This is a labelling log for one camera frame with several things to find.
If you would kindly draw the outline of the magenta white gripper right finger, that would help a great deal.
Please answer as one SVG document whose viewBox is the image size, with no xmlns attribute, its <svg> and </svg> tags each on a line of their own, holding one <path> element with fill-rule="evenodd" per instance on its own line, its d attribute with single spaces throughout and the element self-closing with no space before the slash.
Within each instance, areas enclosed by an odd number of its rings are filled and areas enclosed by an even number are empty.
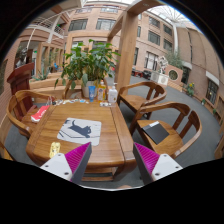
<svg viewBox="0 0 224 224">
<path fill-rule="evenodd" d="M 133 154 L 145 185 L 182 169 L 168 154 L 159 155 L 139 143 L 133 144 Z"/>
</svg>

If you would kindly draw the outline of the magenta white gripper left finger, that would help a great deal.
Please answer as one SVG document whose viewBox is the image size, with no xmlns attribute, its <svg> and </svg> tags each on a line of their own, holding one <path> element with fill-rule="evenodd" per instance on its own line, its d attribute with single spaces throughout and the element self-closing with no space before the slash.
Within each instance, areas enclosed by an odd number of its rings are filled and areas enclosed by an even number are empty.
<svg viewBox="0 0 224 224">
<path fill-rule="evenodd" d="M 88 142 L 66 154 L 56 154 L 44 163 L 41 169 L 79 185 L 91 153 L 92 145 Z"/>
</svg>

